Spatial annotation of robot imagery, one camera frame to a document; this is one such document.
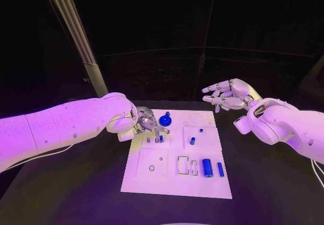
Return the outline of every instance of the small blue part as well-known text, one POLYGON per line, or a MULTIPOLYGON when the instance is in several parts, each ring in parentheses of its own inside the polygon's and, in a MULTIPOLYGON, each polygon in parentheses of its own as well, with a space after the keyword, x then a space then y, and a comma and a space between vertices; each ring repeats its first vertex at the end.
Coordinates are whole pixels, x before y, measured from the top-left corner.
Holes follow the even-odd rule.
POLYGON ((219 176, 223 177, 225 176, 225 172, 223 172, 222 163, 218 163, 218 170, 219 170, 219 176))
POLYGON ((167 127, 172 124, 170 112, 166 112, 166 115, 160 117, 159 123, 163 127, 167 127))
POLYGON ((195 145, 196 138, 192 137, 190 144, 195 145))
POLYGON ((205 177, 213 177, 213 168, 212 168, 212 162, 210 159, 203 159, 203 169, 205 169, 205 177))

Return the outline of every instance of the table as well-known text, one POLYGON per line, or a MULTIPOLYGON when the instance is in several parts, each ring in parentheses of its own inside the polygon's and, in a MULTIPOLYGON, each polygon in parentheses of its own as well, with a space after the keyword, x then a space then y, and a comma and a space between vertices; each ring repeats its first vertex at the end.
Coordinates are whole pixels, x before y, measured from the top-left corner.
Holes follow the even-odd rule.
MULTIPOLYGON (((156 109, 213 110, 209 103, 134 101, 156 109)), ((102 131, 66 152, 26 163, 0 200, 0 224, 308 224, 324 221, 324 190, 311 161, 269 146, 215 114, 233 199, 121 193, 130 142, 102 131)))

